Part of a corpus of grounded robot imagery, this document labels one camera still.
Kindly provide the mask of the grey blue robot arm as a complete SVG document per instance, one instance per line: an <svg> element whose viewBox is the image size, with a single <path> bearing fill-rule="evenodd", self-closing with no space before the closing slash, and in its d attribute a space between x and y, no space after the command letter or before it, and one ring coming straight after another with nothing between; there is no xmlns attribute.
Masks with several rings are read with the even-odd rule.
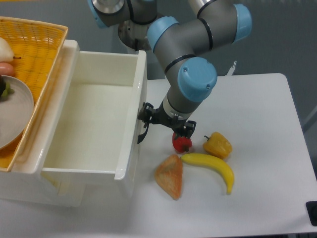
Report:
<svg viewBox="0 0 317 238"><path fill-rule="evenodd" d="M196 18L180 24L172 16L159 17L155 0L91 0L88 5L99 27L127 23L127 46L141 49L141 40L158 59L170 88L158 108L144 103L138 119L144 128L161 124L175 137L190 138L196 122L190 115L217 82L215 67L201 57L215 48L248 37L252 16L242 4L228 0L192 0Z"/></svg>

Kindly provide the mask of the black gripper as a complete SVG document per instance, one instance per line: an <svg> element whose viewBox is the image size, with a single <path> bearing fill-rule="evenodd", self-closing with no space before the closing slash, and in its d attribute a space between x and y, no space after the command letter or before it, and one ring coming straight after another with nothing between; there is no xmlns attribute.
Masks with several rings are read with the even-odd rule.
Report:
<svg viewBox="0 0 317 238"><path fill-rule="evenodd" d="M144 123L144 128L149 127L150 124L161 124L171 128L175 133L173 136L174 140L179 137L190 139L197 124L195 121L186 121L185 119L180 119L178 116L170 117L165 112L163 105L160 105L157 109L154 109L153 105L148 102L143 104L142 108L138 112L137 119Z"/></svg>

